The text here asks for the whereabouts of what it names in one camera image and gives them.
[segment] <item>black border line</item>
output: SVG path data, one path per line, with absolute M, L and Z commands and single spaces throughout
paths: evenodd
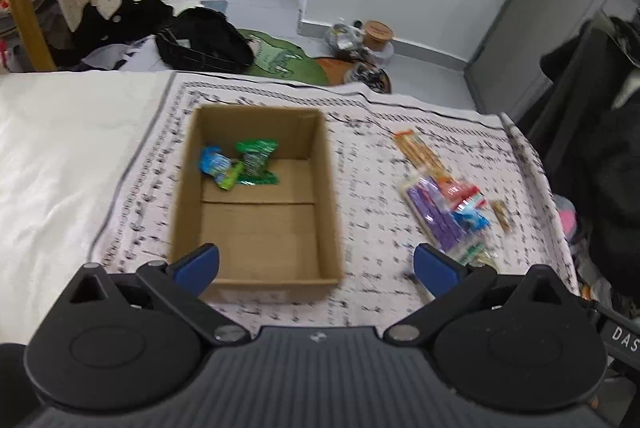
M 113 215 L 113 210 L 115 209 L 116 200 L 117 200 L 118 195 L 120 194 L 120 190 L 122 189 L 122 185 L 124 184 L 125 179 L 129 175 L 129 172 L 133 168 L 133 165 L 136 163 L 136 160 L 138 159 L 138 156 L 140 155 L 140 152 L 142 151 L 142 149 L 143 149 L 143 147 L 144 147 L 144 145 L 146 143 L 146 140 L 151 135 L 151 132 L 152 132 L 153 128 L 156 125 L 156 122 L 158 122 L 158 118 L 160 117 L 160 113 L 162 112 L 162 109 L 164 109 L 164 104 L 166 103 L 167 97 L 169 96 L 169 91 L 171 90 L 171 87 L 174 84 L 174 79 L 176 77 L 176 74 L 177 73 L 174 71 L 169 76 L 169 79 L 167 80 L 166 85 L 165 85 L 164 89 L 162 90 L 162 96 L 160 97 L 160 101 L 158 103 L 158 107 L 156 108 L 156 111 L 154 112 L 153 117 L 151 118 L 151 121 L 149 122 L 149 124 L 148 124 L 148 126 L 147 126 L 147 128 L 145 130 L 144 135 L 140 139 L 140 142 L 138 143 L 136 151 L 131 156 L 131 159 L 129 159 L 129 163 L 127 164 L 126 168 L 124 169 L 124 172 L 120 176 L 120 179 L 118 180 L 118 184 L 116 184 L 116 187 L 115 187 L 115 190 L 113 192 L 113 195 L 111 196 L 111 202 L 109 204 L 109 209 L 107 210 L 107 214 L 104 217 L 104 220 L 103 220 L 102 224 L 100 225 L 100 228 L 98 228 L 98 231 L 95 234 L 94 239 L 91 242 L 91 245 L 89 246 L 89 251 L 88 251 L 87 256 L 86 256 L 86 261 L 87 262 L 91 262 L 92 261 L 92 254 L 94 253 L 95 246 L 98 244 L 98 241 L 100 241 L 100 237 L 104 233 L 104 230 L 106 230 L 107 226 L 109 225 L 109 221 L 111 220 L 111 216 Z
M 211 74 L 210 72 L 196 72 L 196 71 L 175 71 L 175 72 L 179 72 L 180 74 L 197 74 L 199 76 L 206 76 L 207 78 L 218 78 L 220 80 L 233 80 L 233 81 L 238 81 L 238 82 L 249 82 L 249 83 L 253 83 L 256 85 L 264 85 L 265 82 L 256 82 L 255 80 L 246 80 L 243 78 L 233 78 L 233 77 L 226 77 L 226 76 L 218 76 L 216 74 Z M 283 82 L 280 81 L 276 78 L 273 79 L 272 82 L 267 82 L 267 83 L 272 83 L 272 84 L 276 84 L 276 85 L 285 85 L 287 87 L 290 88 L 314 88 L 315 90 L 323 90 L 324 92 L 328 92 L 330 94 L 333 94 L 334 96 L 361 96 L 364 98 L 364 100 L 367 101 L 367 103 L 370 104 L 381 104 L 383 106 L 394 106 L 397 108 L 404 108 L 405 110 L 419 110 L 420 112 L 425 112 L 426 114 L 434 114 L 436 116 L 439 116 L 441 118 L 446 118 L 446 119 L 455 119 L 457 121 L 466 121 L 466 122 L 471 122 L 471 123 L 475 123 L 475 124 L 479 124 L 480 126 L 484 126 L 485 128 L 488 128 L 490 130 L 501 130 L 504 131 L 504 127 L 503 126 L 491 126 L 488 124 L 484 124 L 481 121 L 476 121 L 475 119 L 469 119 L 469 118 L 460 118 L 459 116 L 448 116 L 447 114 L 443 114 L 441 112 L 437 112 L 435 110 L 425 110 L 424 108 L 420 108 L 419 106 L 412 106 L 412 105 L 408 105 L 408 104 L 400 104 L 400 103 L 383 103 L 381 101 L 371 101 L 365 94 L 361 93 L 361 92 L 334 92 L 332 90 L 329 90 L 326 87 L 319 87 L 317 85 L 293 85 L 287 82 Z

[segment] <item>round black disc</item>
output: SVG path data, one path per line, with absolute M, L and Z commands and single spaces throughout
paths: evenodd
M 180 388 L 200 363 L 197 335 L 160 312 L 91 302 L 58 323 L 34 336 L 25 367 L 42 394 L 68 407 L 139 408 Z
M 460 394 L 490 408 L 542 412 L 586 400 L 607 366 L 599 335 L 577 308 L 526 302 L 445 327 L 433 353 Z

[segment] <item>gray tile floor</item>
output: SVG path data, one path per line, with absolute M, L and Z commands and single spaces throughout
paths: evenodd
M 309 56 L 325 56 L 319 39 L 299 36 L 298 0 L 226 0 L 228 20 L 238 28 L 263 31 L 301 46 Z M 385 69 L 396 94 L 406 94 L 426 103 L 475 109 L 461 72 L 396 55 Z

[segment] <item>green rug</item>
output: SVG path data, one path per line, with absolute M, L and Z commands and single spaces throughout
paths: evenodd
M 249 40 L 255 63 L 244 74 L 280 80 L 294 80 L 309 85 L 329 85 L 324 70 L 302 48 L 285 40 L 249 29 L 238 29 Z

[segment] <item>ribbed gray surface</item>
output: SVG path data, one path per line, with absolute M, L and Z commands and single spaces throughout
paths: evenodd
M 388 346 L 373 328 L 274 327 L 264 328 L 249 345 L 218 350 L 186 389 L 148 410 L 97 418 L 49 409 L 31 426 L 602 428 L 606 424 L 587 407 L 525 418 L 471 404 L 441 384 L 419 350 Z

